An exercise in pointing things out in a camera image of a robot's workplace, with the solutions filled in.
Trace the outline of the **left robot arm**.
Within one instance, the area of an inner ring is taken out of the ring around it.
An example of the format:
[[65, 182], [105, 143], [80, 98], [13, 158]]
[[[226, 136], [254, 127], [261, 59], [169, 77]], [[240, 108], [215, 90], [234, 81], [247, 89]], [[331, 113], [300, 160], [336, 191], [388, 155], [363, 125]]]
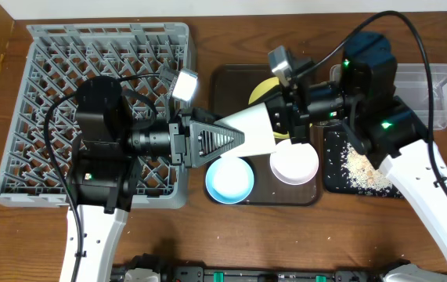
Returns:
[[199, 168], [218, 157], [269, 154], [275, 148], [264, 103], [224, 118], [197, 107], [168, 107], [167, 117], [158, 118], [150, 99], [106, 76], [84, 82], [73, 96], [82, 134], [63, 181], [70, 209], [61, 281], [110, 279], [141, 157]]

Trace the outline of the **white pink bowl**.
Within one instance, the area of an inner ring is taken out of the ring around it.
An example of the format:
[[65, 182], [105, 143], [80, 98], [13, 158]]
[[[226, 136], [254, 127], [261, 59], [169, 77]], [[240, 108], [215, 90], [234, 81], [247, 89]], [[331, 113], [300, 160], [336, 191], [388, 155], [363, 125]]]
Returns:
[[269, 165], [274, 176], [292, 186], [313, 180], [319, 169], [319, 156], [310, 143], [295, 143], [285, 139], [276, 144]]

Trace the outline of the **light blue bowl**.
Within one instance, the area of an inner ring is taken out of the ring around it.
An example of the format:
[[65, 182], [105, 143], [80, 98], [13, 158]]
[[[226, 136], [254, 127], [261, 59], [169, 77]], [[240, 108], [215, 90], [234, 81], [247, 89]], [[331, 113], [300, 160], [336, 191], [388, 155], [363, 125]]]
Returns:
[[251, 194], [254, 173], [242, 158], [219, 158], [208, 167], [205, 186], [209, 196], [219, 204], [238, 204]]

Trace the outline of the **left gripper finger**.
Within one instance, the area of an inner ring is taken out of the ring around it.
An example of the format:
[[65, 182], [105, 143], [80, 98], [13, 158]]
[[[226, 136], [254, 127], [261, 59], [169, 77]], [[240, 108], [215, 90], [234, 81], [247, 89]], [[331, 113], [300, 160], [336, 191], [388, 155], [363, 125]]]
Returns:
[[276, 150], [269, 113], [264, 103], [259, 103], [215, 122], [241, 131], [244, 143], [223, 153], [221, 157], [249, 157], [271, 154]]
[[191, 121], [186, 137], [186, 167], [199, 168], [243, 145], [244, 133], [221, 125]]

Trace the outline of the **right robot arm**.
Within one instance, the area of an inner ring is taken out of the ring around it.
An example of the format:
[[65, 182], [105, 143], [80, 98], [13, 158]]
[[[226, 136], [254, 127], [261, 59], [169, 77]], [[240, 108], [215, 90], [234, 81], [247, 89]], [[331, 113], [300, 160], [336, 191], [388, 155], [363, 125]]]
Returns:
[[307, 143], [312, 124], [337, 120], [349, 143], [400, 191], [447, 261], [447, 166], [425, 125], [395, 95], [398, 64], [390, 42], [360, 31], [342, 44], [339, 82], [314, 84], [310, 59], [284, 47], [269, 53], [278, 85], [264, 96], [272, 128]]

